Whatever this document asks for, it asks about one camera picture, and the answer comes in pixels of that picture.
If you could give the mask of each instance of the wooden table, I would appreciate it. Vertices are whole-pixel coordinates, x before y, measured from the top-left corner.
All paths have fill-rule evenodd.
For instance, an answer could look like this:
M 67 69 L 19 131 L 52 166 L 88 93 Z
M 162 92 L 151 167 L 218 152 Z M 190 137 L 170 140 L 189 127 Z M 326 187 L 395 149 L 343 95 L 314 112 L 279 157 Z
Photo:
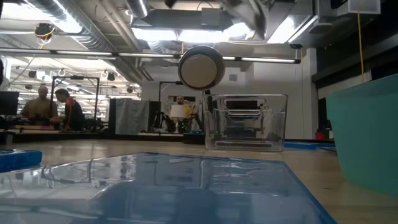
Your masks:
M 334 152 L 285 150 L 284 152 L 207 151 L 204 146 L 179 142 L 73 140 L 15 144 L 14 149 L 44 153 L 43 165 L 91 158 L 161 152 L 285 161 L 338 223 L 398 223 L 398 198 L 375 192 L 343 179 Z

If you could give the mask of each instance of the computer monitor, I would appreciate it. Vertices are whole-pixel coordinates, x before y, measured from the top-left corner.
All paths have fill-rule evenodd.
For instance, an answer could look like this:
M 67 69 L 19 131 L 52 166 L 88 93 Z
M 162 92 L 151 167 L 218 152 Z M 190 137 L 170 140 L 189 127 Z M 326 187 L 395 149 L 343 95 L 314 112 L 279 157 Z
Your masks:
M 0 115 L 16 115 L 19 92 L 0 91 Z

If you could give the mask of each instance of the teal plastic bin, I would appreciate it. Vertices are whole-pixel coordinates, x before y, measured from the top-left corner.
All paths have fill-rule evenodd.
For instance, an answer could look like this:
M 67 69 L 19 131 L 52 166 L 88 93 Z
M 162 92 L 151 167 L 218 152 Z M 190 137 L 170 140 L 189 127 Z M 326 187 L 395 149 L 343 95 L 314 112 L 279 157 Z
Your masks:
M 328 95 L 344 178 L 398 195 L 398 75 Z

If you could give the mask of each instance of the blue mat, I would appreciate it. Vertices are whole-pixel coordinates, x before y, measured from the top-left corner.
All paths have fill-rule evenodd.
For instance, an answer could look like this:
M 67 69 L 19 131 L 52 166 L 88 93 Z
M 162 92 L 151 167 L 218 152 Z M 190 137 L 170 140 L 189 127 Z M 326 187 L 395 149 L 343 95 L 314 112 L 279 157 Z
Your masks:
M 311 149 L 316 150 L 319 147 L 335 147 L 334 144 L 327 143 L 310 143 L 310 142 L 285 142 L 284 147 L 295 149 Z
M 336 223 L 281 161 L 139 153 L 2 175 L 2 223 Z
M 25 150 L 0 150 L 0 172 L 26 169 L 42 162 L 42 152 Z

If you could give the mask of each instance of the bald man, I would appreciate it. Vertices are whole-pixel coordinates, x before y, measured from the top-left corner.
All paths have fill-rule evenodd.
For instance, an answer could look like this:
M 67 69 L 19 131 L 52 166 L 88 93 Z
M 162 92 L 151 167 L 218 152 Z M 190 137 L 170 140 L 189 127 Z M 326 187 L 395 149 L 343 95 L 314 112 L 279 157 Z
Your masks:
M 50 118 L 50 100 L 47 99 L 49 90 L 45 86 L 41 86 L 38 90 L 39 97 L 29 100 L 21 114 L 26 118 Z M 52 103 L 52 116 L 58 116 L 57 105 Z

